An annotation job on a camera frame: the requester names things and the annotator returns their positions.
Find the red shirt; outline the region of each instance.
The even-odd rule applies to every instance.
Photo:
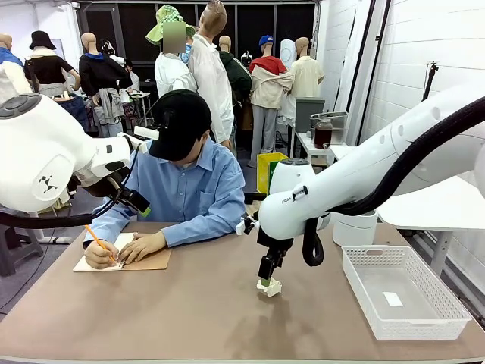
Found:
[[[272,74],[282,74],[286,71],[286,67],[283,62],[272,55],[268,57],[260,57],[256,58],[251,64],[249,65],[249,72],[255,69],[255,66],[259,66],[264,68],[266,71],[271,72]]]

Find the green bucket hat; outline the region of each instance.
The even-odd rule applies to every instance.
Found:
[[[160,45],[160,40],[164,37],[164,24],[174,21],[183,22],[183,17],[179,14],[179,11],[171,5],[164,5],[157,11],[157,25],[146,35],[146,40],[156,46]]]

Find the person's left hand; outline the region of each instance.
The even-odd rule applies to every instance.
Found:
[[[135,240],[128,243],[118,254],[119,262],[124,259],[126,259],[126,264],[138,262],[147,254],[157,252],[167,246],[164,233],[161,231],[155,234],[135,233],[133,236]]]

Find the basket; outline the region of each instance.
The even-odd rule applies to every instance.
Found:
[[[471,316],[409,246],[342,248],[342,266],[378,340],[455,340]]]
[[[283,153],[258,154],[258,183],[259,193],[268,193],[270,190],[271,176],[279,161],[288,159]]]

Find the brown tabletop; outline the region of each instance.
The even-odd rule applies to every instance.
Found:
[[[132,223],[153,232],[162,224]],[[325,260],[308,267],[296,238],[274,277],[283,292],[255,288],[256,234],[174,249],[166,271],[73,273],[76,239],[0,323],[0,356],[50,360],[319,359],[445,361],[485,359],[485,333],[471,321],[454,341],[377,341],[341,268],[331,227],[320,232]],[[375,243],[407,244],[380,224]]]

